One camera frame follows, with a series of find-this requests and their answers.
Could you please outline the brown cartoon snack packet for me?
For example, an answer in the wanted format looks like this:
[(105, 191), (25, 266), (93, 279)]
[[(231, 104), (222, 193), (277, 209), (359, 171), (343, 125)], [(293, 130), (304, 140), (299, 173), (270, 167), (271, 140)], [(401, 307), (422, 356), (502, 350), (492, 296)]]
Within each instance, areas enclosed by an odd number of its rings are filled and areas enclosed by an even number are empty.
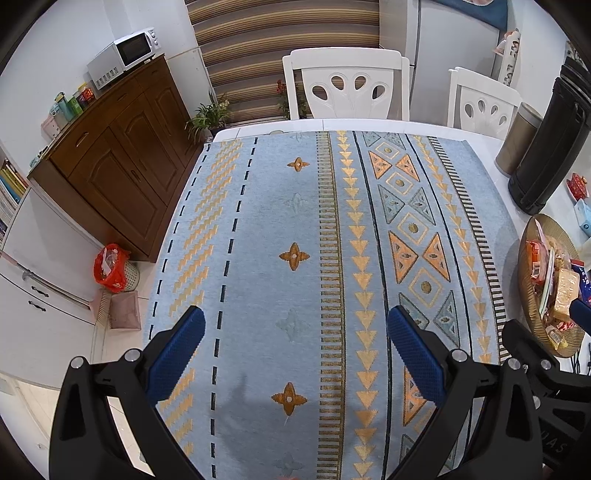
[(564, 331), (560, 330), (557, 326), (552, 324), (547, 325), (545, 332), (549, 338), (550, 343), (556, 351), (565, 349), (569, 346), (568, 341), (564, 335)]

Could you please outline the tan biscuit block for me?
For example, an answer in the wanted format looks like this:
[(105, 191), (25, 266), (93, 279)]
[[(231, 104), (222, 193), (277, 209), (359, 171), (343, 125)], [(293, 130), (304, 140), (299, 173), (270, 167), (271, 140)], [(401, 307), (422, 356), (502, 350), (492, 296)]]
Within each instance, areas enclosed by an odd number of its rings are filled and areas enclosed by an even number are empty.
[(579, 297), (580, 276), (573, 270), (562, 268), (558, 272), (556, 295), (551, 316), (556, 321), (570, 321), (570, 305)]

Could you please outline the blue biscuit packet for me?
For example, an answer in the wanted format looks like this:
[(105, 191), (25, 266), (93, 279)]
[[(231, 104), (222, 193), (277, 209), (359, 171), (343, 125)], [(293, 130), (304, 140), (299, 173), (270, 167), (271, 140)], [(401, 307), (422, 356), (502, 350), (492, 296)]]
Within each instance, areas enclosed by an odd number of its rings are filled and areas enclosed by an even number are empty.
[(571, 260), (571, 269), (579, 275), (580, 299), (587, 304), (591, 303), (591, 282), (585, 264), (581, 260)]

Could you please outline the red rice cracker bag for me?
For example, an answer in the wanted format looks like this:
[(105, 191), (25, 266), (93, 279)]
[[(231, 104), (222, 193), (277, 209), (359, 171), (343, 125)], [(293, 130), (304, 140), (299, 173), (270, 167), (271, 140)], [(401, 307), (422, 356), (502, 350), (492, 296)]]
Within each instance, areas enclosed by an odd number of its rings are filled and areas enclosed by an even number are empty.
[(530, 271), (530, 280), (534, 285), (542, 286), (550, 275), (550, 247), (541, 240), (526, 242), (526, 253)]

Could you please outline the light blue toy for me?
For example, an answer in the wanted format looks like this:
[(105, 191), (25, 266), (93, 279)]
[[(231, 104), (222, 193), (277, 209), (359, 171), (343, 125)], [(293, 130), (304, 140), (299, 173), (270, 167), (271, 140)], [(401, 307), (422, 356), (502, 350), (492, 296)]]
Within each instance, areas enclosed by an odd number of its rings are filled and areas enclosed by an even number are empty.
[(586, 203), (584, 199), (578, 200), (574, 205), (574, 211), (578, 226), (585, 233), (585, 235), (591, 237), (591, 207)]

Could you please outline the red small decoration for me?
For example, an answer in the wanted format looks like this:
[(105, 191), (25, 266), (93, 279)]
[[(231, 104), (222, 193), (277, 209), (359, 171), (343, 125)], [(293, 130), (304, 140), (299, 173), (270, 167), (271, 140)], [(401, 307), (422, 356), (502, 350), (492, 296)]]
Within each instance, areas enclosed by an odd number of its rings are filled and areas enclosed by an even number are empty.
[(566, 186), (574, 202), (586, 201), (589, 198), (588, 181), (575, 172), (566, 179)]

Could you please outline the pink box on floor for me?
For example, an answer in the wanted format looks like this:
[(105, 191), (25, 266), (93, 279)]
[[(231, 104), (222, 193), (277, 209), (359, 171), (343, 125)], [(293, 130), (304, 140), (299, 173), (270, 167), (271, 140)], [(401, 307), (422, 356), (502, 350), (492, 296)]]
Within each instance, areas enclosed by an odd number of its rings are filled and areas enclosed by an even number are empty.
[(112, 329), (141, 329), (141, 315), (136, 291), (121, 292), (111, 296), (109, 323)]

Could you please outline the red bag waste bin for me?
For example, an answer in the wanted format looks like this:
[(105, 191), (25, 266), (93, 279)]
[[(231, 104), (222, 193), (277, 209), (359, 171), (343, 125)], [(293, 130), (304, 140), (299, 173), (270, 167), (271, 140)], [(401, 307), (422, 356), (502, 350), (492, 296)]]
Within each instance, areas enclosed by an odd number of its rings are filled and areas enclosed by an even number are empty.
[(140, 280), (138, 268), (130, 261), (130, 253), (114, 243), (100, 250), (92, 273), (98, 285), (114, 294), (135, 290)]

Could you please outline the white low cabinet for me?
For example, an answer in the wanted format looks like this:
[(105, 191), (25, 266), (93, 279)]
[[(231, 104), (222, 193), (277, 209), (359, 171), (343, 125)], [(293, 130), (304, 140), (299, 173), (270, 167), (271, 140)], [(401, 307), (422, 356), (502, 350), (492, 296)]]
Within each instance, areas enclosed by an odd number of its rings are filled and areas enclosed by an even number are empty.
[(101, 248), (40, 190), (29, 189), (1, 242), (1, 371), (57, 389), (70, 361), (102, 358), (105, 324), (90, 309)]

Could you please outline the black cylindrical container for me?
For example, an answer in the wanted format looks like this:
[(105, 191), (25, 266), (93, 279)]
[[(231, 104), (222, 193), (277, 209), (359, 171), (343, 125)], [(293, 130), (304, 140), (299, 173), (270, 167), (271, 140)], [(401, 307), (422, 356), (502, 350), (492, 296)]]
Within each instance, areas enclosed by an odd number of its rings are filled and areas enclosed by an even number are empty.
[(544, 119), (508, 189), (520, 210), (535, 215), (566, 177), (590, 132), (590, 72), (567, 58)]

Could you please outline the beige cylindrical canister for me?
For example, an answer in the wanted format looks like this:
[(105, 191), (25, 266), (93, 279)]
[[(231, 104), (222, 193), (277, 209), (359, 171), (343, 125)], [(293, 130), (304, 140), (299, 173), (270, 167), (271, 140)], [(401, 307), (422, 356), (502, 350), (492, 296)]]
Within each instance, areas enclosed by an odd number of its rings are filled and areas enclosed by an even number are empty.
[(522, 102), (504, 143), (495, 159), (497, 168), (510, 177), (520, 165), (538, 132), (543, 117), (530, 104)]

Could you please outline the white dining chair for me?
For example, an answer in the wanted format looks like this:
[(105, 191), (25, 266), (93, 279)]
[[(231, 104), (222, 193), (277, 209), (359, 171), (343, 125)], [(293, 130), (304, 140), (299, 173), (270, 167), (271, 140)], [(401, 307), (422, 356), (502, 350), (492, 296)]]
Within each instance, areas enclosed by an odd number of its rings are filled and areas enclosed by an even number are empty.
[(410, 119), (410, 60), (390, 49), (318, 47), (283, 56), (290, 119), (300, 118), (296, 73), (315, 119), (386, 119), (400, 86), (400, 117)]
[(522, 103), (519, 92), (472, 70), (449, 70), (447, 126), (504, 140)]

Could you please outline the patterned blue table runner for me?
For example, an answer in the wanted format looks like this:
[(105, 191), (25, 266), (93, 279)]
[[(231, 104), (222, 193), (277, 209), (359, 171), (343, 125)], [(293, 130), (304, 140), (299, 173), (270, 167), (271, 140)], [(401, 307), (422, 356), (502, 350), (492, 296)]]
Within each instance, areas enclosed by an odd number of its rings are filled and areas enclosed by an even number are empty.
[(498, 364), (518, 235), (465, 141), (372, 131), (208, 144), (158, 260), (146, 334), (205, 333), (159, 411), (207, 479), (384, 479), (435, 406), (389, 340), (404, 307)]

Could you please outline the brown wooden cabinet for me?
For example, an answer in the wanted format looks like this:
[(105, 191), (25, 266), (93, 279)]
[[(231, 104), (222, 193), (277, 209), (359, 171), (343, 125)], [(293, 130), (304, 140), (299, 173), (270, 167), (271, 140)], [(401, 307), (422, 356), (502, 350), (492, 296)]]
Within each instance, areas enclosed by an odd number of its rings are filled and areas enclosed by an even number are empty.
[(154, 262), (202, 150), (188, 120), (157, 56), (95, 100), (28, 177), (101, 244)]

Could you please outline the silver refrigerator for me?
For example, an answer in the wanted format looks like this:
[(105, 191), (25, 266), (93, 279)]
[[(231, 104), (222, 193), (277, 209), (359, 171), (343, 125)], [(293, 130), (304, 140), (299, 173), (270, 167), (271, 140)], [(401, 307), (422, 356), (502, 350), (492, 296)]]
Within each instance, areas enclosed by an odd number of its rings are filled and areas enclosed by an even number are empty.
[(380, 42), (410, 61), (410, 119), (447, 123), (450, 74), (463, 67), (489, 76), (500, 31), (437, 1), (381, 1)]

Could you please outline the blue fridge cover cloth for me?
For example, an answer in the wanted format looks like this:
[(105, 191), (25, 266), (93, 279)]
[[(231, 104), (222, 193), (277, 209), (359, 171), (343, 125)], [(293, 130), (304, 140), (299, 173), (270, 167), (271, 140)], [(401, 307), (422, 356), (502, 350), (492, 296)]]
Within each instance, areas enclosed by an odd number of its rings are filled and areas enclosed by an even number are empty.
[(507, 0), (435, 0), (498, 30), (505, 31), (508, 22)]

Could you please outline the bottles on cabinet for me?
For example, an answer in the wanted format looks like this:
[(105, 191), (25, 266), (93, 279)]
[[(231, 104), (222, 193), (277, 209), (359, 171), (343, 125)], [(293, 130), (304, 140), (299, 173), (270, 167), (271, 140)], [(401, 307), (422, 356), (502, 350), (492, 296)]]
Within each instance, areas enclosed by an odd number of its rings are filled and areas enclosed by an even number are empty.
[(80, 85), (72, 95), (58, 93), (47, 117), (41, 123), (45, 138), (49, 141), (56, 139), (95, 100), (94, 90), (88, 83)]

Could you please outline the green potted plant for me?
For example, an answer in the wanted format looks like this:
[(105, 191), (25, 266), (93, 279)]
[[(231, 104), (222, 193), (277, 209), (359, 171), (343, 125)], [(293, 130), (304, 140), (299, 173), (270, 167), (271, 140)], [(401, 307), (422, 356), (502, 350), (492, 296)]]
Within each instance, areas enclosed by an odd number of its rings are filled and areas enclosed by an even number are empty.
[(187, 137), (194, 145), (211, 141), (226, 127), (230, 118), (229, 101), (224, 95), (209, 95), (209, 103), (201, 103), (185, 124)]

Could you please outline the white microwave oven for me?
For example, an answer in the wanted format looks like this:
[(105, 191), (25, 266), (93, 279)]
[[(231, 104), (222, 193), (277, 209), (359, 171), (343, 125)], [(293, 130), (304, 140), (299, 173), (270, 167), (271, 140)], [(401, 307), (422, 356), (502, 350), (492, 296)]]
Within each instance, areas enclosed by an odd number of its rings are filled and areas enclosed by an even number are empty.
[(116, 39), (87, 64), (90, 78), (95, 87), (101, 90), (151, 59), (160, 51), (160, 47), (153, 27)]

